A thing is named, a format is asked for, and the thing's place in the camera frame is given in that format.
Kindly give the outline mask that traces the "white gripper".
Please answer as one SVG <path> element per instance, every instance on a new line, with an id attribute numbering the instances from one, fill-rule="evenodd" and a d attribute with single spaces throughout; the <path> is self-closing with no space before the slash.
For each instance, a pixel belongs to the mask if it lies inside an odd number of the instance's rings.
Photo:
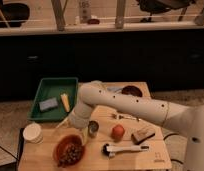
<path id="1" fill-rule="evenodd" d="M 62 126 L 68 128 L 71 124 L 76 129 L 82 129 L 82 140 L 83 145 L 86 145 L 88 141 L 88 124 L 94 108 L 91 106 L 75 106 L 68 118 L 65 118 L 60 122 L 55 129 L 59 129 Z"/>

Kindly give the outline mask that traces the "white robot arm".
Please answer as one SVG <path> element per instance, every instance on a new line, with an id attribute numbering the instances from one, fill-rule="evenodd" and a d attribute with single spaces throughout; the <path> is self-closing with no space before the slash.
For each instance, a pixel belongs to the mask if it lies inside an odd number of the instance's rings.
<path id="1" fill-rule="evenodd" d="M 109 91 L 103 82 L 82 84 L 77 102 L 64 123 L 82 130 L 88 126 L 97 105 L 114 108 L 187 138 L 183 171 L 204 171 L 204 105 L 185 106 L 169 101 L 147 99 Z"/>

